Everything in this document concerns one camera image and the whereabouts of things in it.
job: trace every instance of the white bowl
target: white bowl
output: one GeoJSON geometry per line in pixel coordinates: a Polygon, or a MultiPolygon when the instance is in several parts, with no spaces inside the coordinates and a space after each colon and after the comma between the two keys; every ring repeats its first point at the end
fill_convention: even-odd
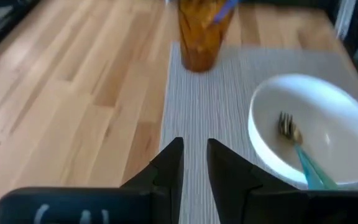
{"type": "Polygon", "coordinates": [[[358,182],[358,102],[340,88],[300,74],[264,81],[252,96],[248,131],[258,156],[275,172],[306,184],[294,148],[278,133],[280,112],[293,115],[302,147],[338,184],[358,182]]]}

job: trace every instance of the light wood surface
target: light wood surface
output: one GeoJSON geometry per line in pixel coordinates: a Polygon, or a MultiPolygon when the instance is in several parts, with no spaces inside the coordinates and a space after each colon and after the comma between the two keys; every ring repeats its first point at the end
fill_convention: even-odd
{"type": "MultiPolygon", "coordinates": [[[[0,196],[23,186],[118,187],[143,169],[158,151],[177,40],[174,3],[42,1],[0,44],[0,196]]],[[[240,6],[225,44],[349,60],[320,11],[240,6]]]]}

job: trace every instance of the fork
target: fork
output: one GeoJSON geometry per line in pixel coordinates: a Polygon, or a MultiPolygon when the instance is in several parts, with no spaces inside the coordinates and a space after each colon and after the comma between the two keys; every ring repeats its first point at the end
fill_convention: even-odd
{"type": "Polygon", "coordinates": [[[311,190],[327,190],[339,189],[335,181],[333,181],[325,171],[302,149],[303,138],[300,130],[293,122],[292,115],[288,113],[280,113],[278,120],[278,132],[286,137],[294,145],[299,160],[301,161],[309,189],[311,190]]]}

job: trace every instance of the placemat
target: placemat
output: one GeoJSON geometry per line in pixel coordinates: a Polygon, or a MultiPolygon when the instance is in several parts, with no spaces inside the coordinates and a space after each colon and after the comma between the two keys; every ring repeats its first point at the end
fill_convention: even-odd
{"type": "MultiPolygon", "coordinates": [[[[358,100],[358,74],[346,69],[335,53],[222,47],[216,66],[200,75],[183,68],[180,46],[172,45],[160,150],[173,138],[183,137],[185,172],[180,223],[219,223],[206,166],[208,138],[221,141],[248,161],[283,179],[257,157],[247,133],[249,104],[255,88],[283,73],[322,78],[358,100]]],[[[285,181],[299,189],[306,188],[285,181]]],[[[350,187],[358,189],[358,184],[350,187]]]]}

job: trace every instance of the cup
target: cup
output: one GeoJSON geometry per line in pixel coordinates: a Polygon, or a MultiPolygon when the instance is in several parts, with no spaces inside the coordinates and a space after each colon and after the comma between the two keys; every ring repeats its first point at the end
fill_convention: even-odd
{"type": "Polygon", "coordinates": [[[211,69],[229,27],[233,10],[213,22],[226,0],[181,0],[178,3],[180,52],[183,66],[192,72],[211,69]]]}

